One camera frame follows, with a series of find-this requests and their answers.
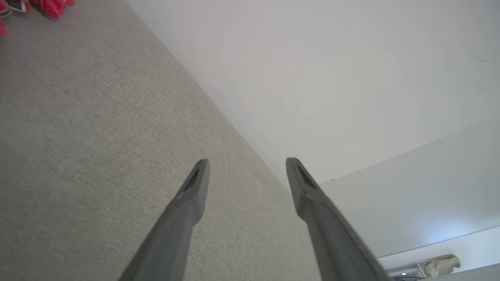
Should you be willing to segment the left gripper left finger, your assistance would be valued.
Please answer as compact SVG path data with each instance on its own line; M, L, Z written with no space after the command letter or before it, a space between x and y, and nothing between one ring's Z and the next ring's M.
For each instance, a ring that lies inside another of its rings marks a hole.
M205 211L210 162L199 160L126 266L121 281L182 281L194 226Z

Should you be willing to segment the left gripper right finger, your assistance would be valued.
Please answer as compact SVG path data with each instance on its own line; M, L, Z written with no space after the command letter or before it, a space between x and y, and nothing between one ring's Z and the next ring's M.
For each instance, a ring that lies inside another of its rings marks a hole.
M391 280L298 158L286 159L286 174L295 210L307 224L322 280Z

